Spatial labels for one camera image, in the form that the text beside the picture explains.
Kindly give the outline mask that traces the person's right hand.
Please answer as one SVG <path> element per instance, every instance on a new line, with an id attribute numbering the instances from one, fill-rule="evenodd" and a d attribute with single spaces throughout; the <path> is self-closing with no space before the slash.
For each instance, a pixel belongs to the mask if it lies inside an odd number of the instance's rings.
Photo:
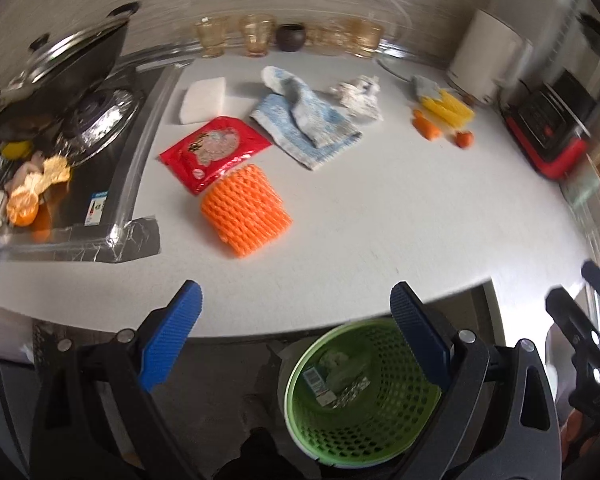
<path id="1" fill-rule="evenodd" d="M 562 474 L 593 478 L 600 461 L 600 422 L 572 410 L 560 430 Z"/>

